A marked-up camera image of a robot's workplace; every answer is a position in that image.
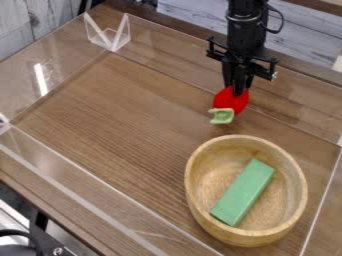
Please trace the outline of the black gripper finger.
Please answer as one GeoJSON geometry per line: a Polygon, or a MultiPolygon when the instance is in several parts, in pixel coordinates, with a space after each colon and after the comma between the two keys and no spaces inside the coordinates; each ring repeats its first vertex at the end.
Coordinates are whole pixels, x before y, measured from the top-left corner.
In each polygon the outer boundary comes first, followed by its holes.
{"type": "Polygon", "coordinates": [[[234,95],[240,96],[245,90],[251,86],[251,82],[255,74],[255,64],[247,65],[239,64],[234,69],[234,95]]]}
{"type": "Polygon", "coordinates": [[[224,80],[226,87],[232,85],[234,70],[235,70],[234,64],[231,62],[228,62],[227,60],[223,60],[222,61],[222,73],[223,73],[223,80],[224,80]]]}

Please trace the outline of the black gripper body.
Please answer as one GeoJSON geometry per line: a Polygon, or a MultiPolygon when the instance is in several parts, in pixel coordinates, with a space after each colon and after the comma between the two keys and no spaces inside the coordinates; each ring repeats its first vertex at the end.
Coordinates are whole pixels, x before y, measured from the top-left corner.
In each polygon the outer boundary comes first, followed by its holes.
{"type": "Polygon", "coordinates": [[[214,36],[208,41],[207,56],[234,66],[255,64],[255,74],[263,79],[275,78],[278,59],[265,52],[266,34],[279,30],[267,27],[269,12],[275,11],[269,0],[227,0],[227,39],[220,43],[214,36]]]}

